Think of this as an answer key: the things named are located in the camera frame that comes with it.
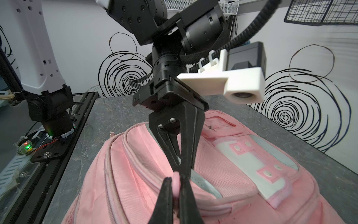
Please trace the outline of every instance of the red wire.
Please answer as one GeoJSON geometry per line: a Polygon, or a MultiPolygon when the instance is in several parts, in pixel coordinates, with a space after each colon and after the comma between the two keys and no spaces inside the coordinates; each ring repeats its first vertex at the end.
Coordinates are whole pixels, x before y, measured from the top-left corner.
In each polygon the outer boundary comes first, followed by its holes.
{"type": "Polygon", "coordinates": [[[57,141],[57,139],[54,139],[54,140],[52,140],[52,142],[49,142],[49,143],[47,143],[47,144],[44,144],[44,145],[38,147],[37,149],[35,149],[34,151],[31,151],[30,153],[36,152],[37,150],[39,150],[39,149],[41,149],[41,148],[43,148],[43,147],[45,147],[45,146],[47,146],[47,145],[49,145],[49,144],[52,144],[52,143],[54,143],[54,142],[56,142],[56,141],[57,141]]]}

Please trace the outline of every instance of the wire mesh basket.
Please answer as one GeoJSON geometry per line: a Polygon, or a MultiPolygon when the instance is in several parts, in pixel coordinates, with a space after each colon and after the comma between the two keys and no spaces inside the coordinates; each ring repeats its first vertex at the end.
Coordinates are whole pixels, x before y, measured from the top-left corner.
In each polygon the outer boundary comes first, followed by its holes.
{"type": "MultiPolygon", "coordinates": [[[[194,2],[195,0],[164,0],[168,12],[180,12],[194,2]]],[[[239,9],[239,0],[220,0],[219,6],[225,16],[236,15],[239,9]]]]}
{"type": "Polygon", "coordinates": [[[285,22],[303,25],[357,25],[356,0],[292,0],[285,22]]]}

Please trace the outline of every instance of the white plastic bracket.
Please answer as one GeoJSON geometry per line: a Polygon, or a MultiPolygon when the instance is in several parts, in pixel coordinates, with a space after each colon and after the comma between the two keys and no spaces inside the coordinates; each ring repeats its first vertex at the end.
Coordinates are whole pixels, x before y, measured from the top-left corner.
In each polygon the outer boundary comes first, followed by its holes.
{"type": "Polygon", "coordinates": [[[265,77],[260,67],[226,71],[228,52],[221,50],[220,60],[212,59],[212,53],[210,63],[201,66],[203,59],[200,59],[198,73],[182,73],[177,77],[200,95],[224,95],[234,104],[263,102],[265,77]]]}
{"type": "Polygon", "coordinates": [[[214,65],[216,65],[217,64],[217,60],[213,60],[213,53],[214,53],[215,51],[214,50],[211,50],[211,51],[209,51],[209,61],[210,61],[210,65],[211,65],[211,67],[213,67],[214,65]]]}
{"type": "Polygon", "coordinates": [[[199,60],[199,70],[198,70],[198,73],[204,71],[204,68],[203,68],[203,66],[201,65],[201,62],[202,62],[203,60],[204,60],[204,58],[200,58],[200,60],[199,60]]]}
{"type": "Polygon", "coordinates": [[[37,95],[63,88],[63,79],[52,51],[41,0],[4,0],[1,26],[16,57],[25,91],[37,95]]]}
{"type": "MultiPolygon", "coordinates": [[[[68,137],[69,135],[71,135],[71,134],[74,132],[75,128],[76,128],[76,126],[73,124],[73,128],[72,128],[71,130],[69,130],[68,132],[62,134],[62,135],[61,135],[61,138],[66,138],[66,137],[68,137]]],[[[47,136],[48,139],[51,139],[51,140],[53,139],[53,136],[49,136],[48,133],[46,133],[46,136],[47,136]]]]}

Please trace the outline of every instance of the black wire rack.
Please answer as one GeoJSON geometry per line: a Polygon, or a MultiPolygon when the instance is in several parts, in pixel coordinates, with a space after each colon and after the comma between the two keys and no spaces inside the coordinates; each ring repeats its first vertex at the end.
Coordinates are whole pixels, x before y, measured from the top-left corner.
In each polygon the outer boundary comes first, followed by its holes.
{"type": "Polygon", "coordinates": [[[286,23],[303,25],[358,25],[357,0],[292,0],[286,23]]]}

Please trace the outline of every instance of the white wall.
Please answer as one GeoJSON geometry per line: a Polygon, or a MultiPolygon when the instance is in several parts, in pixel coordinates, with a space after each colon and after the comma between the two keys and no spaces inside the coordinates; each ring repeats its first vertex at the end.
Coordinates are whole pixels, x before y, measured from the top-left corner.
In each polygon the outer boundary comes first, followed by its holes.
{"type": "MultiPolygon", "coordinates": [[[[43,0],[43,15],[57,65],[73,93],[85,92],[98,85],[98,70],[111,54],[110,37],[122,32],[133,34],[115,22],[95,0],[43,0]]],[[[137,45],[144,57],[151,44],[137,45]]],[[[133,41],[126,35],[116,35],[111,42],[113,52],[135,52],[133,41]]]]}
{"type": "MultiPolygon", "coordinates": [[[[334,68],[327,76],[329,80],[323,79],[322,82],[315,81],[310,84],[299,84],[299,88],[302,88],[299,90],[301,93],[292,94],[293,96],[301,97],[300,100],[306,102],[309,106],[312,106],[316,112],[316,117],[314,118],[307,116],[308,120],[305,123],[306,125],[312,120],[314,122],[317,121],[317,108],[321,109],[322,123],[320,124],[319,131],[317,131],[313,137],[309,137],[310,132],[298,134],[299,130],[296,130],[295,132],[293,131],[293,128],[299,128],[298,124],[295,127],[286,127],[286,129],[294,132],[298,137],[305,139],[309,144],[319,147],[320,150],[328,149],[326,152],[327,155],[358,173],[358,147],[356,143],[356,133],[358,132],[358,27],[313,27],[285,23],[284,17],[286,12],[287,7],[278,9],[270,21],[251,39],[251,42],[262,41],[264,43],[267,57],[266,78],[280,70],[287,69],[293,54],[302,47],[310,44],[325,46],[331,49],[335,55],[334,68]],[[318,102],[306,99],[303,96],[302,91],[306,91],[312,96],[315,96],[318,102]],[[327,93],[334,95],[337,103],[335,103],[331,97],[325,98],[327,93]],[[343,95],[347,98],[349,104],[345,102],[343,95]],[[337,105],[341,109],[342,121],[337,120],[339,118],[337,105]],[[352,112],[350,123],[349,105],[351,106],[352,112]],[[327,123],[328,128],[326,134],[323,137],[318,136],[317,133],[324,132],[322,129],[326,126],[323,124],[327,123]],[[326,144],[329,144],[329,139],[332,140],[335,138],[337,130],[340,126],[341,131],[336,137],[341,138],[344,130],[346,129],[348,129],[348,132],[341,142],[332,148],[329,148],[326,144]]],[[[252,22],[257,13],[258,12],[238,15],[238,33],[240,33],[247,27],[248,24],[252,22]]],[[[313,72],[312,74],[324,76],[332,67],[332,60],[332,54],[328,50],[322,47],[311,46],[303,49],[293,58],[291,68],[296,67],[308,69],[313,72]]],[[[278,73],[275,76],[272,76],[272,80],[267,79],[266,86],[279,77],[286,76],[287,74],[288,73],[278,73]]],[[[296,76],[296,79],[302,82],[315,80],[310,76],[296,76]]],[[[282,81],[287,81],[291,85],[297,84],[292,83],[291,78],[284,78],[282,81]]],[[[288,96],[289,94],[289,92],[283,92],[280,96],[288,96]]],[[[281,102],[288,100],[292,100],[292,98],[280,99],[281,102]]],[[[252,105],[252,107],[255,106],[256,108],[262,107],[262,105],[252,105]]],[[[270,118],[274,120],[274,113],[272,111],[272,108],[265,107],[262,110],[262,113],[268,117],[271,116],[270,118]]]]}

